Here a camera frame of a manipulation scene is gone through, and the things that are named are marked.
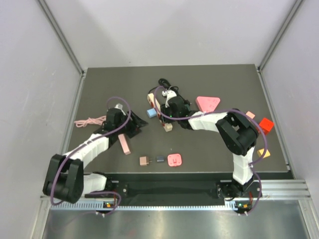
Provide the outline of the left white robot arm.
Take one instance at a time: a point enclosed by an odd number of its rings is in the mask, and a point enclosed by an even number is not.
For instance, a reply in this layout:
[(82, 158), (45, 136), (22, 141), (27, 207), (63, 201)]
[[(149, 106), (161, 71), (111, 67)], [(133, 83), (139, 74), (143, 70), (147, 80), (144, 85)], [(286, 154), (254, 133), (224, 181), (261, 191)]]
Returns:
[(124, 112), (121, 104), (108, 109), (99, 129), (76, 149), (52, 156), (42, 192), (61, 201), (76, 203), (81, 197), (97, 192), (109, 197), (113, 185), (102, 173), (85, 174), (84, 169), (99, 154), (108, 150), (121, 134), (129, 138), (141, 133), (148, 123), (133, 111)]

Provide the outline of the small pink usb plug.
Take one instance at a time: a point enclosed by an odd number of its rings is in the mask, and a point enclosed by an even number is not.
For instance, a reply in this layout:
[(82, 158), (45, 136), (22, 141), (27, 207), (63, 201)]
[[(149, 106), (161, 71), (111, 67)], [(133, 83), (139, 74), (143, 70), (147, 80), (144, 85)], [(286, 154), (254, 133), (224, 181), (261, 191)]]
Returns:
[(182, 157), (179, 153), (167, 156), (167, 163), (170, 167), (178, 167), (182, 165)]

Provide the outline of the blue plug adapter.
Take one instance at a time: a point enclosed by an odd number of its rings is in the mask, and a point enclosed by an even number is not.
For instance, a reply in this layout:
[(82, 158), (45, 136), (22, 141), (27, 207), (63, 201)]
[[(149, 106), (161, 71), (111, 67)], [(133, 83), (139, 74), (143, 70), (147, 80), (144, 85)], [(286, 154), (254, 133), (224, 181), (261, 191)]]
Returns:
[(153, 118), (157, 116), (157, 112), (154, 108), (147, 110), (147, 115), (149, 118)]

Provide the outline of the peach plug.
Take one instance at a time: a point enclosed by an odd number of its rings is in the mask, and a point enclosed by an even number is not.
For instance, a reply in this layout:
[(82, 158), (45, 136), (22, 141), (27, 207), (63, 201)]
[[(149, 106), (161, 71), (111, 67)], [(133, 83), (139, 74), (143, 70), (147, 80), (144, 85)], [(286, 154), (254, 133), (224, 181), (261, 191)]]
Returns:
[(247, 115), (248, 117), (250, 117), (251, 119), (253, 119), (253, 118), (255, 117), (255, 115), (254, 115), (252, 112), (250, 112), (250, 111), (248, 111), (248, 112), (246, 113), (246, 115)]

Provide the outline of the pink long power strip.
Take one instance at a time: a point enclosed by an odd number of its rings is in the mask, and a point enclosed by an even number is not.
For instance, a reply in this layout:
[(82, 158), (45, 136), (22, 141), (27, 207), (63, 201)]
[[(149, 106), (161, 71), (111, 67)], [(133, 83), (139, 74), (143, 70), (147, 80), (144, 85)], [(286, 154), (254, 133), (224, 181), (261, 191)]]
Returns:
[(124, 135), (124, 134), (118, 135), (118, 139), (119, 139), (119, 142), (120, 142), (120, 144), (121, 144), (123, 153), (124, 153), (125, 155), (131, 154), (131, 151), (130, 151), (130, 148), (129, 148), (129, 145), (128, 145), (128, 142), (127, 142), (127, 140), (126, 140), (125, 135)]

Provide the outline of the pink triangular socket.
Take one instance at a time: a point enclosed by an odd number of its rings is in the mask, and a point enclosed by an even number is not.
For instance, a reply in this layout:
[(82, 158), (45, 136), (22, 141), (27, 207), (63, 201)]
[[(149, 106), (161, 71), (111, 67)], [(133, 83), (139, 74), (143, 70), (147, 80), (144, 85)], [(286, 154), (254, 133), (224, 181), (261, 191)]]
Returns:
[(204, 97), (198, 96), (195, 100), (199, 110), (201, 112), (213, 112), (220, 103), (220, 98), (218, 97)]

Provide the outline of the red cube plug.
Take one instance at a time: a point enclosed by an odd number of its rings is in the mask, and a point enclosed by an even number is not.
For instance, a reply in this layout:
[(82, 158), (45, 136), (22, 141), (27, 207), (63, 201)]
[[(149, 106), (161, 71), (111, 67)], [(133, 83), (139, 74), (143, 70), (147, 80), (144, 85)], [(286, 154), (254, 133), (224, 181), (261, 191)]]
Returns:
[(272, 130), (274, 125), (275, 124), (268, 118), (263, 118), (259, 123), (259, 126), (264, 135), (267, 135)]

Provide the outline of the yellow orange plug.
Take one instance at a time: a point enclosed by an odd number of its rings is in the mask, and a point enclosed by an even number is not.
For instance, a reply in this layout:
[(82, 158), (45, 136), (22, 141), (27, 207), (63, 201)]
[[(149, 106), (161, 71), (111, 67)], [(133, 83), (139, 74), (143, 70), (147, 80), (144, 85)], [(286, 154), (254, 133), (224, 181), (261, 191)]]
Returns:
[(267, 158), (267, 157), (269, 157), (269, 156), (271, 156), (271, 154), (270, 154), (270, 152), (269, 152), (269, 150), (267, 149), (265, 152), (265, 149), (264, 148), (262, 148), (262, 149), (259, 149), (259, 150), (257, 150), (257, 155), (258, 155), (258, 157), (261, 159), (261, 158)]

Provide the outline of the beige power strip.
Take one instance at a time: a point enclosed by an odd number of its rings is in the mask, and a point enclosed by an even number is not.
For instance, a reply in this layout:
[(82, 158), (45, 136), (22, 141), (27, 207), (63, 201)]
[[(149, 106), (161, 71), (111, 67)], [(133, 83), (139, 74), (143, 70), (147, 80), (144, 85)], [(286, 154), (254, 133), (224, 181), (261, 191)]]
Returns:
[(171, 123), (164, 123), (161, 119), (161, 113), (160, 113), (160, 104), (158, 100), (155, 98), (153, 93), (149, 93), (147, 95), (147, 101), (151, 106), (151, 109), (154, 108), (157, 112), (157, 118), (159, 119), (160, 124), (164, 128), (166, 132), (172, 131), (173, 126)]

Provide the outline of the small pink plug adapter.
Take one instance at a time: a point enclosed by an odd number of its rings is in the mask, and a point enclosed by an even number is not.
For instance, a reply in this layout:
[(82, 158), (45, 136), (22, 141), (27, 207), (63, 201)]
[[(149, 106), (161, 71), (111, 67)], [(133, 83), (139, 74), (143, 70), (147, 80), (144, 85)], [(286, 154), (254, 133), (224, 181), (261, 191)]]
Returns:
[(139, 165), (140, 166), (148, 166), (150, 163), (152, 163), (153, 159), (148, 156), (141, 156), (139, 158)]

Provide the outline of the small purple grey plug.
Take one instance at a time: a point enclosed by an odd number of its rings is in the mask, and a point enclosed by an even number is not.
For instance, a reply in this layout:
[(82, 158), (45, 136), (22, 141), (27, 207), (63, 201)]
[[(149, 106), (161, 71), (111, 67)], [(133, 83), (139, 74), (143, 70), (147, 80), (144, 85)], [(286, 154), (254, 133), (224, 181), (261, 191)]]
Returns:
[(156, 162), (157, 162), (157, 163), (165, 162), (165, 157), (162, 156), (162, 155), (157, 156), (157, 157), (156, 157)]

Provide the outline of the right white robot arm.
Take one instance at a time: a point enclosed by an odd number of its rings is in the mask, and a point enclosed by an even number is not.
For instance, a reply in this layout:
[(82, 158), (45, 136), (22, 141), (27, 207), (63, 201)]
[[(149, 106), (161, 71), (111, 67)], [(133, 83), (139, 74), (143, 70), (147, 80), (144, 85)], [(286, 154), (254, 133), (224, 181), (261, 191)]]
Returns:
[(176, 121), (188, 130), (218, 132), (226, 147), (233, 153), (234, 170), (230, 184), (222, 186), (230, 196), (244, 197), (251, 191), (253, 172), (251, 163), (258, 132), (253, 124), (237, 109), (231, 112), (206, 114), (192, 111), (189, 102), (173, 90), (162, 93), (166, 102), (161, 104), (160, 120), (163, 123)]

